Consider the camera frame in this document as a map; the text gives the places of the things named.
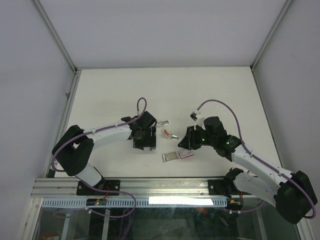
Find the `red white staple box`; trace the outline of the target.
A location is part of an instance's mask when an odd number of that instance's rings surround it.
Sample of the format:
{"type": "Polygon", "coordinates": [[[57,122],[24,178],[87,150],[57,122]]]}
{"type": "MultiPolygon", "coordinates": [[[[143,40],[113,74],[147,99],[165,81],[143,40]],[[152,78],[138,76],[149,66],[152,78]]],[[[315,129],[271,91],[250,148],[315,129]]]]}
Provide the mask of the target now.
{"type": "Polygon", "coordinates": [[[179,150],[177,153],[180,159],[186,159],[194,156],[193,151],[188,149],[179,150]]]}

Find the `white stapler magazine part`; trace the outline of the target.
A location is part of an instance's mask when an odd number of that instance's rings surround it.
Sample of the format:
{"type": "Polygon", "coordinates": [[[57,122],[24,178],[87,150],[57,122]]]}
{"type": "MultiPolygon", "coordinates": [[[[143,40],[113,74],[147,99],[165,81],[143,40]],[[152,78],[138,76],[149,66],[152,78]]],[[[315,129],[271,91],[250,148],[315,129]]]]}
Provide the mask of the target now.
{"type": "Polygon", "coordinates": [[[163,121],[158,121],[157,122],[157,125],[159,126],[159,127],[164,127],[164,126],[167,126],[167,125],[169,125],[170,124],[170,122],[168,121],[168,120],[163,120],[163,121]]]}

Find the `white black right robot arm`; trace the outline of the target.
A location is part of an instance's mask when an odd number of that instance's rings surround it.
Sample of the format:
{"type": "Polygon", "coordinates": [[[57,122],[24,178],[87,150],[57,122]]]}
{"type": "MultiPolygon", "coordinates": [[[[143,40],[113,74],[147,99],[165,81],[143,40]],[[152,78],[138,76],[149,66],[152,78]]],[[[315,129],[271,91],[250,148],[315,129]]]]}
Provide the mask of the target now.
{"type": "Polygon", "coordinates": [[[228,198],[236,192],[256,196],[291,224],[316,216],[318,200],[304,172],[294,173],[262,159],[240,138],[228,134],[217,116],[203,118],[192,113],[190,117],[194,125],[187,127],[178,147],[195,151],[210,146],[220,157],[239,165],[213,186],[216,193],[228,198]]]}

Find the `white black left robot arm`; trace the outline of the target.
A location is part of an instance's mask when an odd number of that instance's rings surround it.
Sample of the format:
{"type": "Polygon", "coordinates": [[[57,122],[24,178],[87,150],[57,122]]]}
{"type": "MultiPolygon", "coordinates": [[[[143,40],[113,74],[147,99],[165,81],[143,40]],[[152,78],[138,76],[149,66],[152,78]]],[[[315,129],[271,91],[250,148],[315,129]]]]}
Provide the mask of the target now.
{"type": "Polygon", "coordinates": [[[85,182],[87,188],[97,195],[103,192],[105,182],[99,171],[89,163],[93,150],[119,141],[132,141],[134,149],[152,151],[157,147],[156,127],[157,120],[148,111],[91,130],[73,125],[52,149],[52,157],[63,172],[85,182]]]}

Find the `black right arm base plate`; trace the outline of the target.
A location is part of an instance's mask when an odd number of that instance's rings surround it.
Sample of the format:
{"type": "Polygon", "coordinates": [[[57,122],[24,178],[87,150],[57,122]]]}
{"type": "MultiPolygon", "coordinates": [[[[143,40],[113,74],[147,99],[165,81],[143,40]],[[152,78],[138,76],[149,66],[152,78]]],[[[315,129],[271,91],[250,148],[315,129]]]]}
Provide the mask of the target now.
{"type": "Polygon", "coordinates": [[[208,194],[210,196],[214,195],[228,195],[228,189],[226,187],[226,182],[223,179],[209,179],[207,181],[208,184],[208,194]]]}

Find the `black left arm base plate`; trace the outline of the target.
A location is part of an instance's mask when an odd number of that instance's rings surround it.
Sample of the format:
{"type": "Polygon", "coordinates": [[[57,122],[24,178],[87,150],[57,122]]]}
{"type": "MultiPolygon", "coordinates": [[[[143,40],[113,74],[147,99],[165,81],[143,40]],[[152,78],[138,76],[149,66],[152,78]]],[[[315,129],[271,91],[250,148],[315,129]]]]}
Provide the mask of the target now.
{"type": "Polygon", "coordinates": [[[98,190],[94,190],[84,184],[83,181],[79,181],[77,185],[77,196],[118,196],[120,190],[120,180],[102,179],[99,183],[93,187],[98,190]]]}

